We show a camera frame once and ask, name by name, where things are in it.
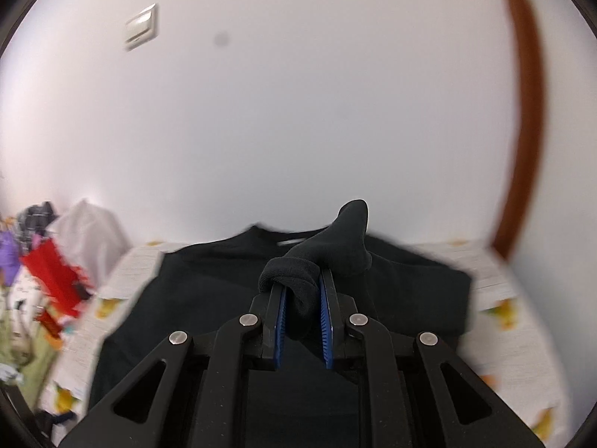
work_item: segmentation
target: pile of clothes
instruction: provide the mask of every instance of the pile of clothes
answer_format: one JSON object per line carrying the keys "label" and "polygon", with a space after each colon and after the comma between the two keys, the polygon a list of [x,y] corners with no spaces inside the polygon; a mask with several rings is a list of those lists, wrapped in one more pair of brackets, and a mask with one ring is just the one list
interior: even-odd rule
{"label": "pile of clothes", "polygon": [[97,227],[101,211],[83,200],[58,217],[44,202],[2,221],[0,379],[30,407],[87,300],[129,249],[120,231],[114,240]]}

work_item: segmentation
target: bed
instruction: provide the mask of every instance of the bed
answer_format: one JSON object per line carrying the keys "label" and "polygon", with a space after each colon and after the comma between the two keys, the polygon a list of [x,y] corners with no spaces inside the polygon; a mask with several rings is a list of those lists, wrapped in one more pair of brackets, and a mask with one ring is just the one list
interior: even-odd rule
{"label": "bed", "polygon": [[[150,243],[133,248],[91,300],[76,330],[65,336],[62,353],[40,396],[52,413],[86,413],[95,363],[103,338],[120,325],[144,286],[157,274],[164,252],[184,244]],[[550,335],[534,313],[509,269],[474,242],[413,246],[431,258],[472,275],[469,331],[459,354],[490,385],[548,448],[571,436],[568,390]],[[58,443],[76,423],[56,426]]]}

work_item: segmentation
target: clothing label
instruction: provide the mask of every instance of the clothing label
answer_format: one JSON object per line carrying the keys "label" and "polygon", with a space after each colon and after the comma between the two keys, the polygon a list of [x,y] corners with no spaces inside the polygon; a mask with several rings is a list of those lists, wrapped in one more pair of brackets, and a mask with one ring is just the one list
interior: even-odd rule
{"label": "clothing label", "polygon": [[298,239],[288,239],[288,240],[281,240],[278,245],[279,246],[290,246],[294,244],[298,244],[299,242],[303,242],[306,237],[299,237]]}

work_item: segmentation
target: black t-shirt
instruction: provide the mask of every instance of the black t-shirt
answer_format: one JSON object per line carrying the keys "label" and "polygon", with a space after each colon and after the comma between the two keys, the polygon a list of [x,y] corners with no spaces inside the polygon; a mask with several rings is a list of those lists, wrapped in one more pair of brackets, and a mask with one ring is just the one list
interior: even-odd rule
{"label": "black t-shirt", "polygon": [[[312,238],[301,243],[303,251],[309,240],[327,239],[322,231],[253,225],[231,239],[165,254],[157,277],[104,341],[89,408],[171,332],[209,333],[246,313],[268,261],[292,255],[292,239]],[[464,332],[466,274],[365,236],[364,229],[360,243],[371,257],[366,271],[344,276],[332,269],[338,291],[353,296],[359,311],[406,335],[431,330],[449,339]],[[326,370],[300,341],[287,339],[280,370],[250,374],[247,446],[357,446],[357,400],[355,385]]]}

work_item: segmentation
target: green cloth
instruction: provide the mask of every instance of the green cloth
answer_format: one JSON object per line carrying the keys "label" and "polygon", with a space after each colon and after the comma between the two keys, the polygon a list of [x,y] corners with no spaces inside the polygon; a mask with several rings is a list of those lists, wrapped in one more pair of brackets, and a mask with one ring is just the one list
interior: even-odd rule
{"label": "green cloth", "polygon": [[22,381],[9,381],[19,387],[27,405],[33,409],[37,404],[46,376],[56,358],[57,351],[46,340],[46,329],[34,322],[31,326],[33,355],[25,365],[13,353],[11,311],[0,312],[0,364],[13,367],[22,375]]}

